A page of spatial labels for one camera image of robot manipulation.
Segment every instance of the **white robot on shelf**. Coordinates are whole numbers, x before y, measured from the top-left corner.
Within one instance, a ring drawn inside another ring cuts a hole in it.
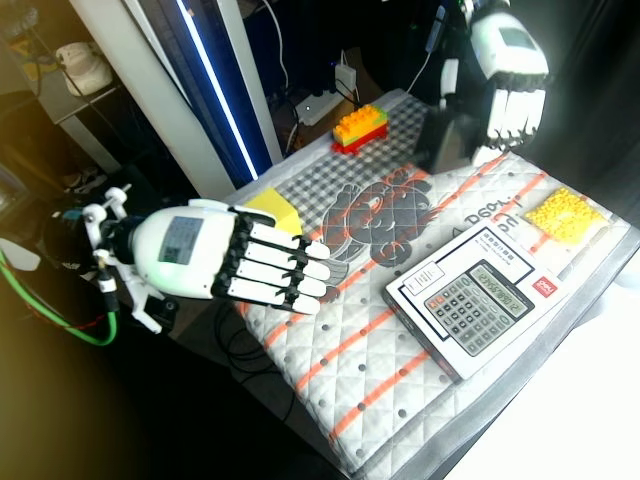
[[[115,267],[133,300],[133,317],[152,332],[163,326],[147,311],[150,301],[177,309],[165,295],[226,297],[302,314],[320,309],[330,275],[318,261],[329,258],[324,245],[274,229],[265,212],[213,200],[129,217],[128,189],[109,189],[104,204],[84,208],[84,222],[102,292],[113,301],[116,281],[107,267]]]
[[[417,147],[427,157],[418,163],[431,173],[461,166],[452,163],[453,157],[471,158],[479,166],[528,143],[538,131],[546,98],[546,57],[510,13],[510,1],[457,4],[454,10],[438,8],[427,43],[430,55],[442,36],[446,58],[440,109],[427,116]]]

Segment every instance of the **red deli logo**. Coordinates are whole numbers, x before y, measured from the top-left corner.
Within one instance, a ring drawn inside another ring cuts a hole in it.
[[[551,283],[547,279],[547,277],[542,277],[540,280],[534,283],[533,288],[538,290],[540,295],[542,295],[544,298],[550,297],[556,290],[558,290],[558,287]]]

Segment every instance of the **power strip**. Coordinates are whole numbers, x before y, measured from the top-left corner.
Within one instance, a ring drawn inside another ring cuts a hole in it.
[[[335,71],[337,88],[339,88],[345,95],[353,92],[356,88],[356,71],[346,65],[336,65]],[[344,100],[342,95],[339,93],[331,93],[329,90],[325,90],[319,97],[309,95],[302,102],[296,105],[298,119],[303,125],[311,127],[318,123],[331,110],[340,105],[342,100]]]

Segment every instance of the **quilted mat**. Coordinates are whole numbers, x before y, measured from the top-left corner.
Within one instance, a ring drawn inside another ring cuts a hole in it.
[[[607,226],[573,248],[554,242],[524,214],[563,185],[513,154],[478,169],[429,176],[406,163],[427,107],[407,95],[390,103],[388,138],[371,142],[357,156],[332,153],[325,139],[312,162],[280,169],[270,179],[298,210],[305,232],[331,250],[331,287],[320,313],[261,306],[245,313],[249,330],[344,470],[368,479],[392,478],[408,468],[434,435],[491,389],[562,308],[471,379],[452,384],[383,301],[385,285],[491,218],[575,290],[628,230],[592,204]]]

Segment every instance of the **calculator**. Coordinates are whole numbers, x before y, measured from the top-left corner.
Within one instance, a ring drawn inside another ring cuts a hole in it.
[[[490,221],[462,233],[384,291],[454,380],[472,376],[564,296],[562,283]]]

